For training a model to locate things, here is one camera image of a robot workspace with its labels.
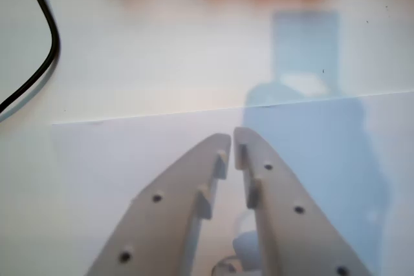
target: white table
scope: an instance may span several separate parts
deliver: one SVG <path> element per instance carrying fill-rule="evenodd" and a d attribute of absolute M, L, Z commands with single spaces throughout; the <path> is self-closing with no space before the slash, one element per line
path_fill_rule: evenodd
<path fill-rule="evenodd" d="M 1 275 L 84 271 L 50 124 L 414 89 L 414 0 L 50 3 L 60 62 L 0 123 Z M 3 99 L 43 61 L 50 34 L 35 0 L 0 5 Z M 288 91 L 274 94 L 281 83 Z"/>

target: screw hole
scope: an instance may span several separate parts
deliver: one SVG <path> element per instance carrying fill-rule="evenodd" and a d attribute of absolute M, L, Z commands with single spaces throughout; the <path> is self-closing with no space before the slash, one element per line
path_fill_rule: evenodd
<path fill-rule="evenodd" d="M 298 213 L 299 215 L 302 215 L 305 213 L 305 208 L 303 208 L 302 206 L 295 206 L 294 210 L 295 210 L 295 213 Z"/>
<path fill-rule="evenodd" d="M 337 267 L 336 273 L 340 276 L 348 276 L 349 275 L 349 271 L 345 266 Z"/>
<path fill-rule="evenodd" d="M 162 195 L 161 194 L 154 194 L 153 195 L 153 202 L 154 203 L 158 203 L 162 200 Z"/>
<path fill-rule="evenodd" d="M 129 260 L 131 260 L 132 255 L 129 251 L 123 251 L 121 254 L 119 254 L 119 262 L 120 263 L 127 263 Z"/>

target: paper sheet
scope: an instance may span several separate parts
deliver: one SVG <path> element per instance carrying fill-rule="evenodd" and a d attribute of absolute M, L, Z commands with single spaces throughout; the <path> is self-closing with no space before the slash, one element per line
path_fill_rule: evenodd
<path fill-rule="evenodd" d="M 54 125 L 82 271 L 154 177 L 208 135 L 247 126 L 270 142 L 375 275 L 411 275 L 413 106 L 408 92 Z M 213 220 L 203 222 L 193 275 L 210 275 L 235 252 L 252 261 L 254 229 L 232 159 Z M 255 264 L 242 260 L 245 269 Z"/>

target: black wire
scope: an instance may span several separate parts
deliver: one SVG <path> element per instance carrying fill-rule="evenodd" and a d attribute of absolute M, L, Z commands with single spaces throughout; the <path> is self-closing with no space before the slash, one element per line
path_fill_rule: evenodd
<path fill-rule="evenodd" d="M 8 106 L 14 103 L 20 96 L 22 96 L 35 82 L 37 82 L 40 77 L 46 72 L 50 67 L 53 60 L 59 53 L 60 49 L 60 38 L 58 28 L 50 12 L 45 0 L 37 0 L 43 14 L 46 17 L 47 23 L 49 24 L 50 33 L 52 34 L 52 45 L 50 46 L 49 54 L 47 54 L 46 59 L 40 65 L 40 67 L 35 71 L 35 73 L 26 81 L 18 90 L 16 90 L 12 95 L 4 100 L 3 103 L 0 103 L 0 113 L 2 113 Z"/>

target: white plastic piece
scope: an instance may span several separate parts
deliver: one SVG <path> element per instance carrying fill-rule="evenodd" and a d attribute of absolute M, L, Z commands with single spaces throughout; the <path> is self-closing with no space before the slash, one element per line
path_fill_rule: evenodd
<path fill-rule="evenodd" d="M 217 178 L 226 178 L 230 145 L 226 134 L 208 137 L 139 193 L 87 275 L 189 275 L 201 219 L 212 217 Z"/>
<path fill-rule="evenodd" d="M 260 135 L 236 128 L 234 147 L 246 203 L 256 215 L 263 276 L 371 275 Z"/>

